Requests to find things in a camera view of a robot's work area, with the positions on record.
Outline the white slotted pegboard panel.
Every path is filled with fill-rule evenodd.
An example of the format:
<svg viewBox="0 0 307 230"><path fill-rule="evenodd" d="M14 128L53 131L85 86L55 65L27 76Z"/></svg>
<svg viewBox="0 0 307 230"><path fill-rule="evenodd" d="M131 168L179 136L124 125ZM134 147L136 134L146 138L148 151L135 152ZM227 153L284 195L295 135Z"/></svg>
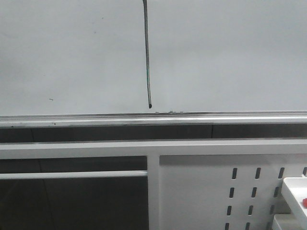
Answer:
<svg viewBox="0 0 307 230"><path fill-rule="evenodd" d="M269 230L290 213L283 179L306 170L305 154L162 156L160 228Z"/></svg>

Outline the aluminium whiteboard tray rail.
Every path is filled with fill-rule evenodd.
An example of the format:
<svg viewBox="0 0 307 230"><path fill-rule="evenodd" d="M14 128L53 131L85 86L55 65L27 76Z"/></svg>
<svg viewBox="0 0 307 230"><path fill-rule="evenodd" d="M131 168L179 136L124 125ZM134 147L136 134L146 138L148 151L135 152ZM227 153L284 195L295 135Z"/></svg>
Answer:
<svg viewBox="0 0 307 230"><path fill-rule="evenodd" d="M1 128L162 126L211 124L303 124L305 111L274 112L167 112L85 115L1 116Z"/></svg>

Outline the large white whiteboard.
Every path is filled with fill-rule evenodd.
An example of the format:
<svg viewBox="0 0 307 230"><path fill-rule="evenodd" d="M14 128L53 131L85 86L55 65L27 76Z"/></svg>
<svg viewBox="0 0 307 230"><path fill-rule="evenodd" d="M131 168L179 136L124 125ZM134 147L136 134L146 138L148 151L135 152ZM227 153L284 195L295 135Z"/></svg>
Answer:
<svg viewBox="0 0 307 230"><path fill-rule="evenodd" d="M304 0L3 0L0 113L307 109Z"/></svg>

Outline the white plastic bin upper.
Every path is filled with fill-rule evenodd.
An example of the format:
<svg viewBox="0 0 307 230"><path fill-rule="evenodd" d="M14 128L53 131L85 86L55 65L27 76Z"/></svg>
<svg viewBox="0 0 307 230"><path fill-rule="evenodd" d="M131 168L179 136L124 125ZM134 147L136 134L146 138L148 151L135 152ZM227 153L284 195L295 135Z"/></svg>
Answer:
<svg viewBox="0 0 307 230"><path fill-rule="evenodd" d="M281 193L299 225L306 230L307 208L303 206L303 199L307 197L307 178L284 178Z"/></svg>

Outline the white metal frame rack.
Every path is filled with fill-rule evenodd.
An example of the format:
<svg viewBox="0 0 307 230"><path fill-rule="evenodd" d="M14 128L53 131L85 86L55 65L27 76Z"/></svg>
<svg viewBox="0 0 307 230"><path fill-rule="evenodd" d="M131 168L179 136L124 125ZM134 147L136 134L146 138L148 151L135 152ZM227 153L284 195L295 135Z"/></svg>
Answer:
<svg viewBox="0 0 307 230"><path fill-rule="evenodd" d="M92 143L38 143L2 144L2 159L46 159L84 157L147 158L149 228L160 228L160 158L162 156L190 155L307 155L304 139L256 140L175 140L175 141L124 141Z"/></svg>

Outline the white plastic bin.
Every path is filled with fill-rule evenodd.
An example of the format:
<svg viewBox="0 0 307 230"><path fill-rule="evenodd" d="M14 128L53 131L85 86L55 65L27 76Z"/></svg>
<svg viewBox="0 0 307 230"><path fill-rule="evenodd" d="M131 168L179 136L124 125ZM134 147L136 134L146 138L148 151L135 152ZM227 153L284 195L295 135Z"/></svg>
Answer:
<svg viewBox="0 0 307 230"><path fill-rule="evenodd" d="M281 193L299 225L306 230L307 208L303 206L303 199L307 197L307 178L284 178Z"/></svg>
<svg viewBox="0 0 307 230"><path fill-rule="evenodd" d="M303 230L293 214L275 214L272 230Z"/></svg>

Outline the small red object in bin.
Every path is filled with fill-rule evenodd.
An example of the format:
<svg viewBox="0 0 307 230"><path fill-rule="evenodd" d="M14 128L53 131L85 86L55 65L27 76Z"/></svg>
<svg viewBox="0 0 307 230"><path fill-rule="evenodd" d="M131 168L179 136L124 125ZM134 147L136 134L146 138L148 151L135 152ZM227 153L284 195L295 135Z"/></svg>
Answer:
<svg viewBox="0 0 307 230"><path fill-rule="evenodd" d="M302 200L302 206L303 206L304 208L307 208L307 198L304 198L304 199Z"/></svg>

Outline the white plastic bin lower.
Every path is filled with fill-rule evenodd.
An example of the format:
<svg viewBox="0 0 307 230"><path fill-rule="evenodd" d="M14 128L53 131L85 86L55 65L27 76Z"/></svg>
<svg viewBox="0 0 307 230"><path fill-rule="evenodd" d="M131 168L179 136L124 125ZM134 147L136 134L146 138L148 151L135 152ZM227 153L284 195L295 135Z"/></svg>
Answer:
<svg viewBox="0 0 307 230"><path fill-rule="evenodd" d="M293 214L275 214L272 230L303 230Z"/></svg>

